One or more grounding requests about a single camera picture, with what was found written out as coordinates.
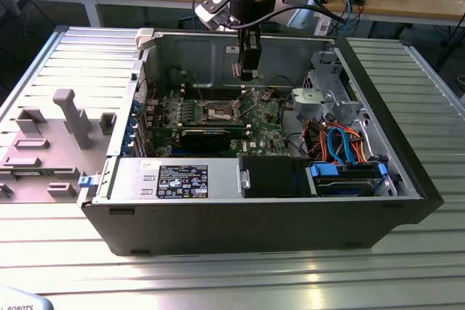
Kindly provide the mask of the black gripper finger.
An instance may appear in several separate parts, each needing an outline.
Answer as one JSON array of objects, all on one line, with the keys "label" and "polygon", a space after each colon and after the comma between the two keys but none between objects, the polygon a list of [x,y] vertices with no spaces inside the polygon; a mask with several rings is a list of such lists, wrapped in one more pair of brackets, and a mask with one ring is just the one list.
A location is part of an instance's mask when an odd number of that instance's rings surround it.
[{"label": "black gripper finger", "polygon": [[250,30],[250,47],[248,48],[242,71],[239,71],[239,79],[241,81],[251,81],[254,78],[254,71],[258,69],[262,54],[260,35],[260,30]]},{"label": "black gripper finger", "polygon": [[237,66],[238,70],[242,71],[244,62],[246,61],[246,54],[248,48],[250,47],[250,30],[241,29],[238,31],[238,46],[239,46],[239,55]]}]

